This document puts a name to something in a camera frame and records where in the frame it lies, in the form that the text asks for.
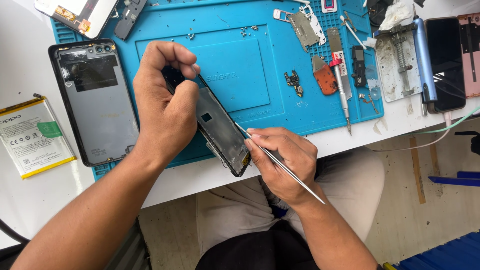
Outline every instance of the pink phone case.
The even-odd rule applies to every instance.
[[[458,16],[463,52],[463,76],[467,98],[480,96],[480,13]]]

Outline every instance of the gray pants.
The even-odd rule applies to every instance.
[[[374,152],[359,147],[327,157],[315,181],[362,241],[367,238],[384,187],[384,166]],[[293,209],[282,217],[305,238]],[[257,177],[197,194],[200,254],[234,236],[267,231],[278,219]]]

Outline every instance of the green cable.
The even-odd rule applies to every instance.
[[[404,134],[404,135],[437,133],[437,132],[442,132],[442,131],[451,129],[452,127],[454,127],[454,126],[460,124],[461,122],[463,122],[465,119],[467,119],[468,117],[470,117],[470,115],[474,114],[474,113],[475,113],[476,111],[478,111],[478,110],[480,110],[480,106],[476,107],[473,111],[471,111],[469,114],[465,115],[462,119],[458,120],[458,121],[455,122],[453,125],[448,126],[448,127],[446,127],[446,128],[442,128],[442,129],[439,129],[439,130],[432,130],[432,131],[413,132],[413,133],[408,133],[408,134]]]

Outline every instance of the fingernail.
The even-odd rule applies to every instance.
[[[249,151],[251,151],[253,148],[252,148],[252,145],[250,144],[250,142],[249,142],[248,140],[249,140],[249,139],[245,139],[245,140],[243,141],[243,143],[245,144],[245,146],[247,147],[247,149],[248,149]]]
[[[191,65],[190,67],[192,68],[192,70],[193,70],[193,72],[195,73],[195,76],[196,76],[198,74],[197,74],[197,71],[195,70],[195,68],[193,67],[193,65]]]

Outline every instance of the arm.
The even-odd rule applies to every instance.
[[[197,130],[198,86],[166,89],[165,65],[188,78],[200,72],[196,57],[173,42],[151,42],[133,81],[142,129],[119,165],[56,214],[25,247],[12,270],[103,269],[133,225],[155,180]]]
[[[307,139],[285,128],[248,129],[252,139],[245,145],[270,190],[299,215],[315,263],[322,270],[374,270],[378,264],[347,222],[328,202],[313,180],[317,148]],[[322,204],[307,190],[273,164],[258,147],[278,150],[284,162],[306,185],[326,202]]]

